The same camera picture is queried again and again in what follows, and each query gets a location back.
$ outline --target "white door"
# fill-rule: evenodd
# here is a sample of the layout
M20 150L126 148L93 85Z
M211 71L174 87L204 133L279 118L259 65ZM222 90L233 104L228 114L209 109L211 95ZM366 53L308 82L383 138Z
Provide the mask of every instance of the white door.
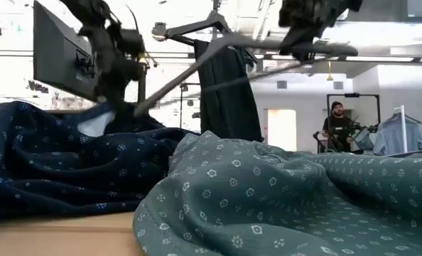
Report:
M268 110L268 144L296 151L295 110Z

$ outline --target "light blue shirt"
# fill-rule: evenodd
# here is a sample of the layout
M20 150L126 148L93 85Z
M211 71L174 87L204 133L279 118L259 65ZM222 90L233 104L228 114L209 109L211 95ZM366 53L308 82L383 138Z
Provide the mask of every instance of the light blue shirt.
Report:
M415 151L422 148L422 136L419 125L416 123L406 124L407 151ZM400 118L393 122L386 122L379 126L375 139L374 154L388 156L404 152L402 144L402 125Z

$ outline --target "wrinkled cloth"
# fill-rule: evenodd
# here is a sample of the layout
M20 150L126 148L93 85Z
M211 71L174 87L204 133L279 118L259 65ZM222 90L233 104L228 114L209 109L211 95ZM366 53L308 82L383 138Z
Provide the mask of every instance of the wrinkled cloth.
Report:
M122 132L144 132L154 129L165 128L160 122L150 115L144 115L141 118L134 118L134 108L132 103L121 103L119 111L107 102L89 108L86 111L74 114L66 114L63 121L70 126L80 127L84 122L100 118L103 114L112 114L111 122L104 128L104 134L122 133Z
M0 104L0 218L132 211L168 171L187 131L160 128L88 137L23 102ZM139 120L146 127L151 118ZM154 122L148 127L158 127Z
M148 255L422 255L422 159L187 135L136 210Z

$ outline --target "white wall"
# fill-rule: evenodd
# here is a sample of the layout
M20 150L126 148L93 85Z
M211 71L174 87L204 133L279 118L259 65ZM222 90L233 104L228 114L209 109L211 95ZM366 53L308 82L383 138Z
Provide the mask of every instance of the white wall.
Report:
M382 119L404 105L407 115L422 121L422 67L380 65L378 69Z
M276 87L273 80L252 83L257 110L262 131L267 125L267 109L290 109L296 111L296 131L298 151L317 151L317 142L312 138L316 131L320 131L325 121L326 94L352 92L352 81L344 79L344 90L334 90L332 82L326 81L328 75L314 75L307 82L289 83L287 90L274 90L268 92L266 88ZM333 75L335 80L345 75ZM287 80L288 77L277 77ZM340 101L347 109L355 108L355 100L343 97L331 97L331 102Z
M355 92L380 94L382 121L400 105L408 116L422 121L422 66L378 65L357 76L353 86ZM356 111L364 124L372 124L377 116L374 103L361 101Z
M353 78L353 90L360 94L380 93L378 67L373 67L368 71ZM375 97L360 97L355 103L355 116L359 116L357 122L363 125L376 124L377 100Z

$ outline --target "metal hanger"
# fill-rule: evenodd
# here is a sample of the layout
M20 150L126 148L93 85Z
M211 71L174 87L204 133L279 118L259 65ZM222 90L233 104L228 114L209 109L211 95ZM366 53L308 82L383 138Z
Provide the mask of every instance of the metal hanger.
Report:
M401 113L400 113L400 112L395 112L395 113L392 115L392 117L388 118L388 120L387 120L387 121L385 121L385 122L394 122L394 121L398 120L399 118L401 118ZM419 120L417 120L417 119L414 119L413 117L410 117L410 116L408 116L408 115L405 115L405 118L406 118L408 121L411 121L411 123L413 122L414 124L422 124L422 122L421 122L421 121L419 121Z
M190 65L187 70L183 71L180 75L178 75L176 78L173 78L170 82L164 85L157 92L153 93L152 96L150 96L148 99L146 99L145 101L137 105L137 108L134 111L134 116L137 117L146 113L146 111L148 111L151 107L156 105L157 101L159 101L161 98L167 95L167 93L173 90L176 86L181 84L182 81L190 77L195 71L198 70L198 68L201 65L203 65L204 63L212 59L223 48L226 48L228 46L241 46L241 47L258 48L258 49L264 49L264 50L279 50L281 49L281 44L282 42L273 41L273 40L265 40L265 41L252 40L252 38L248 38L246 36L239 35L237 33L229 33L224 37L213 40L211 41L207 50L197 59L197 61L192 63L192 65ZM352 46L343 46L343 45L327 46L327 45L314 45L312 43L299 43L298 45L295 45L295 46L286 46L283 48L288 49L288 51L290 52L322 53L323 55L328 55L328 56L357 56L358 55L358 50L356 48ZM304 65L304 64L311 64L311 63L319 62L319 61L320 59L305 61L305 62L302 62L302 64L300 64L299 66ZM273 71L274 72L267 72L267 73L255 75L255 76L250 77L249 79L251 80L254 78L261 78L268 75L282 73L282 72L285 72L285 68L273 70ZM241 80L235 79L231 82L226 82L222 85L215 85L212 87L212 89L217 90L219 87L235 85L238 82L241 82Z
M193 46L194 40L184 36L188 33L193 33L197 31L201 31L206 28L216 28L222 35L231 34L233 33L230 27L228 26L227 22L225 21L225 17L219 14L216 10L212 10L210 15L208 15L207 19L204 21L198 21L195 23L182 25L175 28L168 28L164 32L164 36L167 39L171 39L180 43L185 43L189 46ZM256 62L257 59L249 52L246 48L241 46L235 46L237 50L242 51L245 56L250 59L250 61Z

